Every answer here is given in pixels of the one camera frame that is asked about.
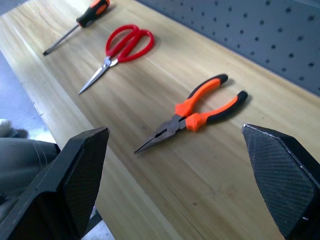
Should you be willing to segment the dark grey robot body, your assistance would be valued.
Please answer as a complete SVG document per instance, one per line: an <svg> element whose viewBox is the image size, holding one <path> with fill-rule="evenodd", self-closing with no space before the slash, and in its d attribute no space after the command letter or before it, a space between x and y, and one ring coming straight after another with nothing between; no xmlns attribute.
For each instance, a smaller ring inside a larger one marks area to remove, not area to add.
<svg viewBox="0 0 320 240"><path fill-rule="evenodd" d="M51 142L0 137L0 223L37 174L60 151Z"/></svg>

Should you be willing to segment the orange black needle-nose pliers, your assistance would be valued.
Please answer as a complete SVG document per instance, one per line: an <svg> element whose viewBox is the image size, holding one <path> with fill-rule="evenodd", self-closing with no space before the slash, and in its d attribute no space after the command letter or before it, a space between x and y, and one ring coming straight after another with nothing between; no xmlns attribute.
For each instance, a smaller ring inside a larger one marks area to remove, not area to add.
<svg viewBox="0 0 320 240"><path fill-rule="evenodd" d="M249 96L244 90L240 91L231 101L220 108L209 112L193 112L194 107L202 96L223 85L228 78L228 75L220 74L199 84L184 102L175 106L172 118L163 122L134 153L143 152L181 131L196 132L201 126L222 121L239 111Z"/></svg>

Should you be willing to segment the grey pegboard panel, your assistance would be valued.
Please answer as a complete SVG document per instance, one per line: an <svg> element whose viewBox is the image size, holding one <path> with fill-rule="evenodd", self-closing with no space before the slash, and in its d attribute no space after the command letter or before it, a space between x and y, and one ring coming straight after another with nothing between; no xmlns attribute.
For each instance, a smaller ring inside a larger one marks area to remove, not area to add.
<svg viewBox="0 0 320 240"><path fill-rule="evenodd" d="M320 0L137 0L320 97Z"/></svg>

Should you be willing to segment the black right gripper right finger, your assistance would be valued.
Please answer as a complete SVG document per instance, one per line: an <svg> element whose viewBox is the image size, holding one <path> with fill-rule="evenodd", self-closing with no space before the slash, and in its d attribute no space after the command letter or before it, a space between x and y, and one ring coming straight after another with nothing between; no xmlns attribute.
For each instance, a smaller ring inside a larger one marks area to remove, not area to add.
<svg viewBox="0 0 320 240"><path fill-rule="evenodd" d="M285 240L320 240L320 163L292 136L253 124L241 130L254 178Z"/></svg>

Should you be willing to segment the orange black flathead screwdriver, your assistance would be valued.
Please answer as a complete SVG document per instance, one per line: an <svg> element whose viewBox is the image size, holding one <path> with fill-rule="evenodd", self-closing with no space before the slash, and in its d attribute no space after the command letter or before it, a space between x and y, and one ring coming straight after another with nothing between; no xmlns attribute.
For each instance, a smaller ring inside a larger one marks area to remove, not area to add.
<svg viewBox="0 0 320 240"><path fill-rule="evenodd" d="M44 56L52 53L58 45L63 42L71 33L73 33L77 28L86 28L103 16L110 6L110 0L95 0L87 10L76 19L76 25L69 30L65 35L63 35L57 42L55 42L51 47L46 49L42 54Z"/></svg>

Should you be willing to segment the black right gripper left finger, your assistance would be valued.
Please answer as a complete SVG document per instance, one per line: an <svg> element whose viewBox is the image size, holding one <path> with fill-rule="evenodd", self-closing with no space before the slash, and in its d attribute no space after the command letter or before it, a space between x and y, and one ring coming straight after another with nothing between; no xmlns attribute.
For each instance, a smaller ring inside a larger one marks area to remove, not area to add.
<svg viewBox="0 0 320 240"><path fill-rule="evenodd" d="M100 127L72 137L0 223L0 240L81 240L99 192L109 135Z"/></svg>

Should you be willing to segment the red handled scissors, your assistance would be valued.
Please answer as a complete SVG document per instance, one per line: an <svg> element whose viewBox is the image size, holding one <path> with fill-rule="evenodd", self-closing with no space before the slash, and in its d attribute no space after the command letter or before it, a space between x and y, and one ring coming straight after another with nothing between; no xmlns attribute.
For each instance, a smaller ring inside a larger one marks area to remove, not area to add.
<svg viewBox="0 0 320 240"><path fill-rule="evenodd" d="M140 51L131 54L143 37L148 37L148 44ZM155 44L154 35L147 29L140 29L135 24L126 24L118 27L109 36L105 44L105 59L93 76L85 83L79 94L86 91L111 67L118 63L136 60L147 54Z"/></svg>

